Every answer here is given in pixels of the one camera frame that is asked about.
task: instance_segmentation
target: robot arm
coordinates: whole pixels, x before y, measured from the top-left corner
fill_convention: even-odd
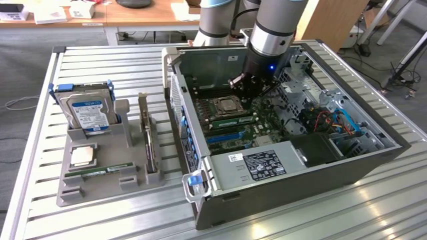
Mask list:
[[[309,0],[262,0],[247,45],[242,74],[230,86],[245,108],[278,84],[277,65],[295,37],[297,26]]]

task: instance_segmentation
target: barcode sticker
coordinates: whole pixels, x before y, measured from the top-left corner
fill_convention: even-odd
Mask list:
[[[102,23],[82,23],[83,26],[103,26]]]
[[[238,154],[229,155],[229,158],[230,158],[230,162],[242,161],[243,160],[243,154],[238,153]]]

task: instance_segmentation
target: blue drive bracket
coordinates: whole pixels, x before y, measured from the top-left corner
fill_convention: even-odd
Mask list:
[[[110,95],[111,95],[111,100],[113,101],[117,101],[117,96],[115,96],[115,85],[114,85],[114,82],[109,79],[107,81],[107,86],[109,86],[109,89],[110,89]],[[119,114],[115,115],[118,117],[118,122],[122,123],[122,117]]]
[[[191,176],[189,178],[189,185],[195,186],[203,183],[203,177],[201,175]]]
[[[55,97],[54,87],[55,87],[54,83],[50,83],[49,86],[47,86],[47,92],[53,96],[57,104],[61,104],[59,101],[57,100],[57,97]]]
[[[59,84],[58,91],[59,92],[69,92],[75,89],[75,85],[73,83]]]

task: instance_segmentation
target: metal workbench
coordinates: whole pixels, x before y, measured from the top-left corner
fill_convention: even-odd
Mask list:
[[[427,238],[427,135],[331,49],[306,41],[413,147],[354,185],[273,210],[195,230],[163,96],[162,49],[177,44],[67,47],[53,53],[21,165],[2,240],[6,239],[379,239]],[[314,75],[334,88],[326,74]],[[158,120],[166,185],[58,207],[67,121],[49,84],[113,80],[115,96],[139,117],[138,93],[149,93]]]

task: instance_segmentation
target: hard drive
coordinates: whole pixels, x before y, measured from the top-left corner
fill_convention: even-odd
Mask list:
[[[71,129],[83,129],[87,135],[97,135],[110,130],[110,125],[119,122],[114,108],[114,85],[61,84],[50,94],[57,100]]]

